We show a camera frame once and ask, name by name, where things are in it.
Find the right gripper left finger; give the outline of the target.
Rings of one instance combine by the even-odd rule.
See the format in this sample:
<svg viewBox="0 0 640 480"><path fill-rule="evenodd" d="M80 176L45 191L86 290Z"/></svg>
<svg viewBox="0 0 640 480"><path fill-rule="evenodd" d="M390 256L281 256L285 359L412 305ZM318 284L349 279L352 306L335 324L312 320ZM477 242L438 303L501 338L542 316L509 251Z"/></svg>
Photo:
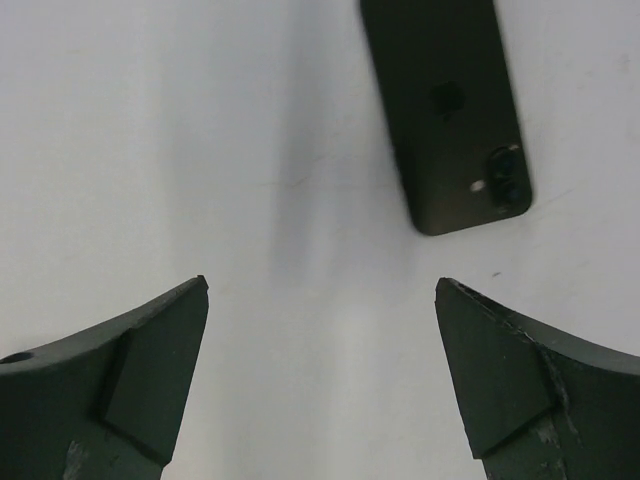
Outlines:
<svg viewBox="0 0 640 480"><path fill-rule="evenodd" d="M132 311L2 358L2 478L160 478L208 309L208 284L196 276Z"/></svg>

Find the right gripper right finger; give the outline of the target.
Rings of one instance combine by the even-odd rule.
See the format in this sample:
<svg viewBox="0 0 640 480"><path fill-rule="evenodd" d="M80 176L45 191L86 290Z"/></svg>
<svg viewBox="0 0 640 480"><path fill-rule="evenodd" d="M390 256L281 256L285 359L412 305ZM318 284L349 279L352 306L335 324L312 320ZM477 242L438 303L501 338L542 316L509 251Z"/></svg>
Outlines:
<svg viewBox="0 0 640 480"><path fill-rule="evenodd" d="M438 326L474 458L489 479L639 476L639 359L451 278Z"/></svg>

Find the black phone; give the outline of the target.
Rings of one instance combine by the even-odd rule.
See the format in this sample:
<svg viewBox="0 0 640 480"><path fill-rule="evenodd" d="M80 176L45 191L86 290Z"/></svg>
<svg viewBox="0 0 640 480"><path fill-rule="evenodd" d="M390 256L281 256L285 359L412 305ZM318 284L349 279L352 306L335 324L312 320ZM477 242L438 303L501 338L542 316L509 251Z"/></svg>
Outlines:
<svg viewBox="0 0 640 480"><path fill-rule="evenodd" d="M363 1L360 12L415 229L524 214L533 189L494 3Z"/></svg>

